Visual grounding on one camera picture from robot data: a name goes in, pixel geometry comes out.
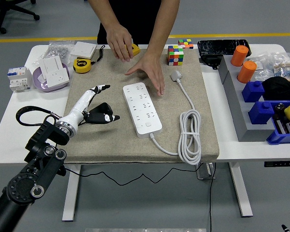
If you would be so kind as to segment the person's right hand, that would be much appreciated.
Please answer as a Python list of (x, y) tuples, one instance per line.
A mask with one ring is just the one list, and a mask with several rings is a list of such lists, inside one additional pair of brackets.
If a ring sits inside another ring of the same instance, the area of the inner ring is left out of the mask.
[(106, 29), (106, 39), (114, 56), (123, 61), (129, 62), (133, 58), (132, 52), (132, 37), (128, 30), (115, 23)]

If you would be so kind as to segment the person's left hand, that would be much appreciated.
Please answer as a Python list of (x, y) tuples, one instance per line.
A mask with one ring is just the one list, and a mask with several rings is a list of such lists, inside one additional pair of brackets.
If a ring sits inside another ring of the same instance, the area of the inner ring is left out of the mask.
[(134, 66), (132, 66), (125, 75), (131, 75), (137, 70), (144, 71), (151, 80), (158, 96), (162, 96), (165, 91), (164, 76), (162, 74), (160, 58), (145, 54)]

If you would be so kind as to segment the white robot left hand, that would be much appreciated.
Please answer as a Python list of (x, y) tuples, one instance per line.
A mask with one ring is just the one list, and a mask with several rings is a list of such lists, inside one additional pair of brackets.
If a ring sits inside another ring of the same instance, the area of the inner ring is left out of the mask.
[(82, 121), (89, 124), (108, 124), (120, 119), (114, 115), (111, 107), (103, 102), (92, 110), (88, 110), (93, 98), (108, 89), (109, 85), (99, 85), (87, 90), (77, 101), (67, 116), (62, 117), (56, 123), (56, 127), (64, 131), (70, 137), (76, 135), (78, 126)]

